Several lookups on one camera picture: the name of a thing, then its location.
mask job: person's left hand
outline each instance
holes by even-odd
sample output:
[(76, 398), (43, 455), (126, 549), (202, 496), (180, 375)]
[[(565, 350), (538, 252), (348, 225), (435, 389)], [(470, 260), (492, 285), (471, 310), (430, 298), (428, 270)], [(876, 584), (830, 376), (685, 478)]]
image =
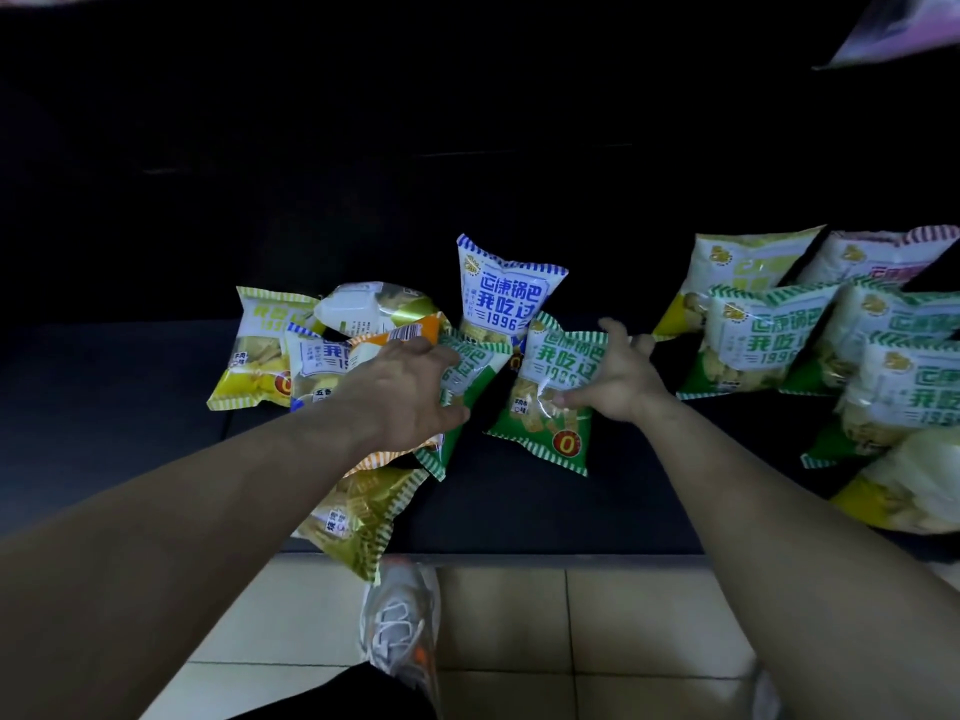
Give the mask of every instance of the person's left hand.
[(337, 405), (365, 426), (374, 424), (378, 450), (414, 449), (470, 418), (470, 409), (463, 405), (440, 404), (440, 379), (459, 363), (460, 354), (426, 338), (388, 340), (319, 403)]

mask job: snack bag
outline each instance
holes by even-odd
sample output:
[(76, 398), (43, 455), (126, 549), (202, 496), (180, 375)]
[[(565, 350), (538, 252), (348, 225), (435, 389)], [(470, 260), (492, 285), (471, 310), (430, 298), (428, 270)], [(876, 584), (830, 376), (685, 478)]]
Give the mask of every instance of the snack bag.
[[(437, 340), (440, 337), (441, 323), (445, 322), (446, 320), (447, 319), (444, 317), (443, 313), (430, 313), (426, 317), (414, 321), (413, 323), (407, 323), (399, 328), (394, 328), (390, 331), (390, 333), (355, 336), (348, 341), (350, 345), (350, 356), (346, 370), (350, 372), (356, 369), (360, 364), (363, 364), (365, 361), (370, 361), (373, 359), (388, 341), (409, 341), (410, 339), (422, 336), (431, 344), (436, 346)], [(443, 442), (443, 440), (443, 435), (434, 435), (427, 439), (426, 442), (421, 444), (419, 447), (415, 447), (415, 449), (426, 449), (428, 447), (436, 448)], [(347, 472), (346, 474), (351, 475), (354, 472), (361, 470), (374, 470), (375, 468), (380, 468), (397, 459), (401, 455), (406, 455), (413, 451), (414, 450), (412, 449), (408, 449), (402, 452), (373, 452), (362, 459), (359, 464), (357, 464), (350, 472)]]
[(960, 227), (937, 224), (909, 232), (844, 232), (826, 236), (798, 283), (871, 276), (904, 284), (917, 277), (960, 238)]
[(824, 227), (774, 235), (696, 235), (686, 279), (653, 337), (666, 341), (702, 331), (715, 285), (750, 292), (776, 288)]
[[(439, 343), (460, 354), (460, 362), (450, 366), (439, 382), (445, 402), (447, 405), (464, 404), (470, 409), (514, 352), (508, 343), (474, 343), (460, 336), (440, 336)], [(419, 463), (438, 480), (447, 477), (447, 465), (461, 430), (463, 426), (445, 433), (435, 450), (417, 449), (415, 452)]]
[(206, 400), (214, 412), (256, 407), (266, 399), (290, 406), (290, 357), (284, 333), (289, 324), (321, 333), (313, 316), (317, 298), (237, 286), (243, 317), (226, 371)]
[(467, 235), (457, 239), (463, 320), (460, 331), (480, 344), (509, 344), (522, 353), (534, 314), (567, 277), (559, 265), (501, 260)]
[(918, 430), (960, 424), (960, 341), (870, 334), (835, 412), (800, 457), (805, 468), (874, 457)]
[(424, 469), (380, 467), (343, 477), (296, 533), (364, 581), (377, 579), (394, 519), (424, 483)]
[(321, 338), (306, 328), (290, 323), (284, 334), (290, 354), (292, 385), (290, 411), (305, 403), (322, 401), (347, 373), (351, 348), (346, 343)]
[(345, 283), (317, 303), (314, 315), (344, 336), (386, 333), (439, 309), (419, 290), (391, 283)]
[(924, 429), (868, 464), (830, 501), (888, 531), (960, 531), (960, 427)]
[(836, 283), (710, 289), (706, 330), (677, 399), (775, 389), (830, 305)]
[(606, 333), (566, 332), (541, 313), (530, 326), (507, 407), (486, 434), (513, 440), (536, 457), (586, 475), (594, 410), (564, 409), (553, 398), (590, 384), (606, 352)]
[(867, 336), (875, 331), (943, 341), (960, 329), (960, 292), (901, 292), (892, 283), (858, 275), (837, 297), (813, 353), (786, 377), (785, 394), (834, 397), (857, 373)]

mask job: person's right hand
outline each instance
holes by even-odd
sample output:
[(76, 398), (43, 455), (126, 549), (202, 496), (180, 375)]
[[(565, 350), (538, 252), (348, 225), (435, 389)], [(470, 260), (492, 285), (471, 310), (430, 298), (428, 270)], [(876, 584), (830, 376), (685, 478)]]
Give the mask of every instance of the person's right hand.
[(643, 335), (631, 343), (626, 327), (613, 318), (600, 318), (600, 326), (609, 334), (609, 343), (597, 375), (586, 386), (561, 391), (554, 401), (570, 409), (593, 407), (618, 422), (636, 422), (645, 401), (670, 397), (650, 362), (656, 342)]

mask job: person's left arm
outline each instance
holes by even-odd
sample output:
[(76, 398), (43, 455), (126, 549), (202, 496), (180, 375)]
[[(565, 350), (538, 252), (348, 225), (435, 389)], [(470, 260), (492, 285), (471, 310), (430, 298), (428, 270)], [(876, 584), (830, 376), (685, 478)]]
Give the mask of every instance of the person's left arm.
[(457, 360), (392, 341), (329, 399), (0, 541), (10, 716), (138, 718), (344, 473), (468, 418), (440, 406)]

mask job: black pants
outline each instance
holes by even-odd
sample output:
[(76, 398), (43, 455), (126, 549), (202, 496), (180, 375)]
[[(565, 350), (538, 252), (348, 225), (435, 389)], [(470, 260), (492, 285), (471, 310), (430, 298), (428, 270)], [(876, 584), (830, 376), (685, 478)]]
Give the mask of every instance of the black pants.
[(238, 715), (234, 720), (303, 720), (307, 717), (394, 717), (435, 720), (426, 694), (369, 662), (344, 670), (327, 684)]

